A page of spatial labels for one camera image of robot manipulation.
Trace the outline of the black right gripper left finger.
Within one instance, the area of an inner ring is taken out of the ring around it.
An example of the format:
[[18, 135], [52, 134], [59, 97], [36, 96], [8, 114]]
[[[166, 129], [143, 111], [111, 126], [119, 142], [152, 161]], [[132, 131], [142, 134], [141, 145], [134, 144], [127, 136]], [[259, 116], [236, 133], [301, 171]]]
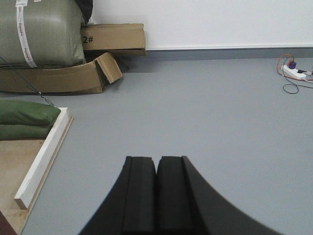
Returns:
[[150, 157], [127, 156], [115, 184], [82, 235], [153, 235], [155, 165]]

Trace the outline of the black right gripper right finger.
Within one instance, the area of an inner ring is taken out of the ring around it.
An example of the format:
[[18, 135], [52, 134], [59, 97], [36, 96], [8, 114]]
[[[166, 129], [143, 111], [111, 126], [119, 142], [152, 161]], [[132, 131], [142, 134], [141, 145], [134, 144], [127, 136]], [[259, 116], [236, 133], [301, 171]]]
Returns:
[[157, 168], [159, 235], [276, 235], [228, 202], [186, 156], [163, 156]]

